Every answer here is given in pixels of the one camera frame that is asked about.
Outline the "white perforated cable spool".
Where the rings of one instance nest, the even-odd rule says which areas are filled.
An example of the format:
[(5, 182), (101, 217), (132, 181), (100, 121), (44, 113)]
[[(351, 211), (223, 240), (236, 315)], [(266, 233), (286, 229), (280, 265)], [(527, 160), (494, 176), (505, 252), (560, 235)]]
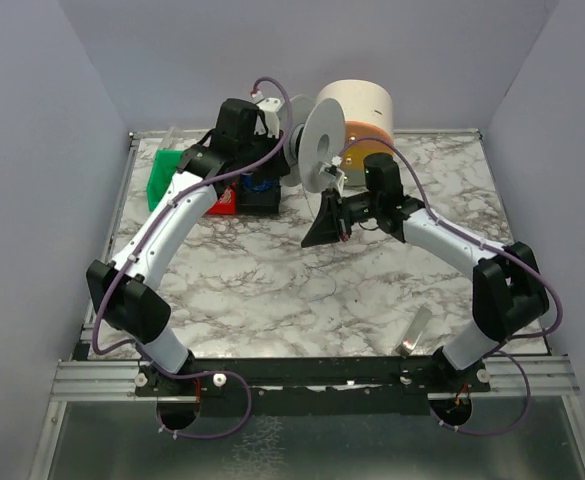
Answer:
[(327, 98), (316, 103), (306, 95), (294, 96), (279, 111), (282, 124), (292, 115), (290, 137), (283, 154), (290, 172), (281, 179), (285, 187), (301, 185), (310, 193), (326, 190), (321, 176), (323, 163), (341, 156), (345, 145), (346, 126), (340, 104)]

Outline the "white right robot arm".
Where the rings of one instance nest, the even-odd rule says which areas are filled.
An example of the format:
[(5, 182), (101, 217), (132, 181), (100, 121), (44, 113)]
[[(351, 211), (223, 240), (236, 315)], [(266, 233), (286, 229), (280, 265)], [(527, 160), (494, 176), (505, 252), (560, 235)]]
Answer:
[(336, 161), (299, 165), (304, 188), (321, 196), (304, 248), (346, 241), (355, 224), (373, 219), (384, 233), (421, 248), (472, 282), (472, 321), (441, 347), (435, 360), (449, 373), (461, 372), (493, 353), (549, 309), (545, 288), (529, 246), (481, 240), (429, 211), (405, 194), (399, 166), (387, 153), (364, 160), (363, 193), (342, 194), (344, 172)]

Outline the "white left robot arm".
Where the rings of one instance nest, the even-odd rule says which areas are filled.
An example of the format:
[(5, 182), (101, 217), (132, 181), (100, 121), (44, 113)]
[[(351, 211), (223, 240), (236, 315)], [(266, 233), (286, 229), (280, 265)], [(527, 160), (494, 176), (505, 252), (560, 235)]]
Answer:
[(227, 186), (246, 173), (288, 174), (281, 139), (292, 116), (283, 105), (259, 93), (224, 101), (215, 127), (181, 153), (166, 192), (135, 236), (109, 262), (95, 260), (87, 269), (95, 320), (127, 334), (169, 375), (189, 374), (193, 354), (169, 327), (171, 308), (157, 289), (189, 232)]

